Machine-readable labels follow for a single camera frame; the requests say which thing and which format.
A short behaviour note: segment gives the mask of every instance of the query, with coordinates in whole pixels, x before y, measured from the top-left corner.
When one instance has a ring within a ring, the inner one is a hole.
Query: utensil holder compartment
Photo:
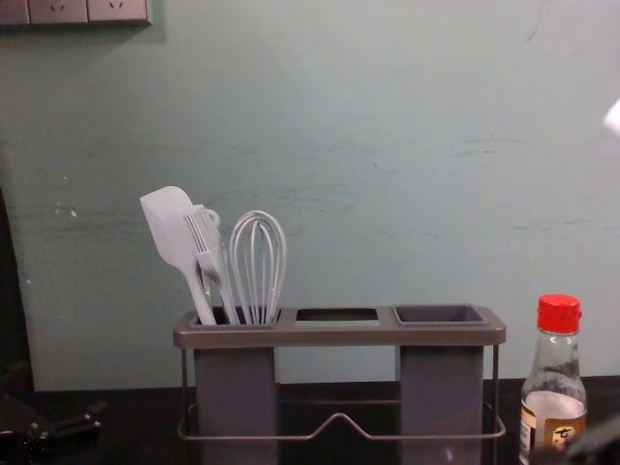
[[[188,444],[200,444],[201,465],[278,465],[283,445],[317,440],[341,422],[370,444],[400,444],[401,465],[479,465],[484,440],[493,441],[496,463],[497,439],[506,432],[497,416],[499,345],[505,340],[504,324],[472,305],[281,309],[271,326],[196,325],[190,313],[177,325],[174,344],[182,350],[184,393],[186,353],[194,351],[197,404],[185,401],[185,417],[195,409],[199,430],[186,431],[184,418],[178,433]],[[313,431],[283,431],[274,348],[365,345],[399,349],[400,398],[390,404],[399,412],[396,432],[369,432],[343,411]],[[493,348],[490,432],[482,432],[484,346]]]

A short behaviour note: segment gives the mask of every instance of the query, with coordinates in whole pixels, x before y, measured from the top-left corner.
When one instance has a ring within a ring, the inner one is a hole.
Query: sauce bottle
[[[586,395],[579,378],[579,299],[548,294],[539,299],[539,339],[534,366],[521,391],[519,459],[533,449],[563,450],[585,428]]]

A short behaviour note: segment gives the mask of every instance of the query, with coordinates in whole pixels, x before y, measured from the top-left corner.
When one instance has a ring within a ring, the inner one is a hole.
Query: wall socket
[[[86,0],[29,0],[32,24],[70,24],[88,21]]]
[[[147,0],[87,0],[88,20],[149,22]]]
[[[28,0],[0,0],[0,26],[28,24]]]

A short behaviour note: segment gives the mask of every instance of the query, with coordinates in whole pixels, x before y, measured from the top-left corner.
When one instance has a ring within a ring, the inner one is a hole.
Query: white whisk
[[[245,323],[273,323],[287,266],[287,238],[280,223],[264,211],[243,215],[232,230],[230,258]]]

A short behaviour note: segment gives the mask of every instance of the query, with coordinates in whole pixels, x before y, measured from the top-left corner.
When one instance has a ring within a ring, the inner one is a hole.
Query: gray container
[[[366,320],[378,323],[342,325]],[[506,340],[505,325],[486,308],[290,308],[280,311],[273,326],[205,326],[196,321],[194,313],[183,317],[174,345],[183,350],[184,363],[186,350],[195,355],[200,436],[179,431],[201,443],[202,465],[277,465],[278,441],[310,441],[338,420],[369,441],[401,442],[402,465],[479,465],[481,440],[505,432],[498,418],[499,432],[481,431],[482,350],[494,348],[497,387],[497,351]],[[308,321],[321,324],[296,324]],[[329,321],[338,324],[326,325]],[[344,414],[326,418],[304,436],[279,435],[275,347],[377,345],[399,348],[400,435],[371,435]]]

